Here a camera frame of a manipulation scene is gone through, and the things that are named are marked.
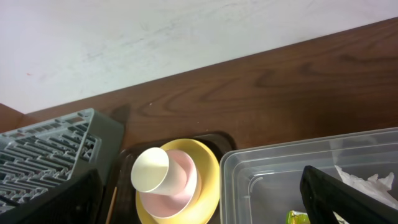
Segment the yellow green snack wrapper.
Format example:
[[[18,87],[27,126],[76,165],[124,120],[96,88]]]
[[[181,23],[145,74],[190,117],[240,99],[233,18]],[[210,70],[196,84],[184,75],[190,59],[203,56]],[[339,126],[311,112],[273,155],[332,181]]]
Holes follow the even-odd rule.
[[[285,220],[286,224],[310,224],[307,213],[291,210],[288,212]]]

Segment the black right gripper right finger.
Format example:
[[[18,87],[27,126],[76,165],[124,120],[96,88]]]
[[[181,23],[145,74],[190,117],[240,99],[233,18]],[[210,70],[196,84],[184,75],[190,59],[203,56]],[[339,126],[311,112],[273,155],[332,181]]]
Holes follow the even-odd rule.
[[[338,214],[349,224],[397,224],[397,210],[305,166],[300,181],[302,201],[311,224],[337,224]]]

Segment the wooden chopstick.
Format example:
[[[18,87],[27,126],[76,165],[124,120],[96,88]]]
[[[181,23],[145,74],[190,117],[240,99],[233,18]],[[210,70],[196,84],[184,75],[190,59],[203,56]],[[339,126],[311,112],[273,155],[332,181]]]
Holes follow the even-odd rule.
[[[109,205],[109,210],[108,210],[108,214],[107,214],[107,217],[106,217],[105,224],[110,224],[110,222],[111,222],[111,217],[112,217],[113,210],[114,210],[114,204],[116,202],[116,197],[117,197],[117,191],[118,191],[118,188],[115,187],[114,191],[113,191],[113,196],[112,196],[112,199],[111,199],[111,203]]]

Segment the pink bowl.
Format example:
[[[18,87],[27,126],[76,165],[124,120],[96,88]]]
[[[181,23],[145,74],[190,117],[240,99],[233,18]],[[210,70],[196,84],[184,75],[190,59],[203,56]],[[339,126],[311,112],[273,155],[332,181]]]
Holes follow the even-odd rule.
[[[166,153],[184,169],[187,175],[185,188],[176,195],[159,195],[139,192],[143,199],[142,205],[152,217],[166,219],[171,218],[197,200],[196,191],[200,190],[201,177],[197,171],[193,159],[186,153],[178,149],[166,151]]]

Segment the white paper napkin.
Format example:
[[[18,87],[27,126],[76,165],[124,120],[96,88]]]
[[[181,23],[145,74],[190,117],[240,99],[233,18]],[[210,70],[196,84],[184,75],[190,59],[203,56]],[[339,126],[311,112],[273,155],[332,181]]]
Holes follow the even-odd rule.
[[[395,177],[393,172],[390,172],[385,178],[379,178],[378,174],[374,174],[364,180],[344,172],[339,166],[335,166],[335,168],[343,183],[397,210],[397,200],[389,194]]]

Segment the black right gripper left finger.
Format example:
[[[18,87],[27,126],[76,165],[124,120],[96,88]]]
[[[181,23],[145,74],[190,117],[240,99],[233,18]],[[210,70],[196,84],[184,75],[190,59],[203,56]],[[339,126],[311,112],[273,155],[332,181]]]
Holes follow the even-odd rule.
[[[95,223],[102,196],[100,175],[90,169],[1,214],[1,224]]]

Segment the white cup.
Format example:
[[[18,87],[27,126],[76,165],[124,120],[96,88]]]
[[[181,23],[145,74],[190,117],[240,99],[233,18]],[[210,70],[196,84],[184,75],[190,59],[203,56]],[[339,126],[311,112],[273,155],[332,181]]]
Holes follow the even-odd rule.
[[[141,153],[134,162],[131,182],[139,192],[171,196],[185,188],[187,175],[165,150],[152,147]]]

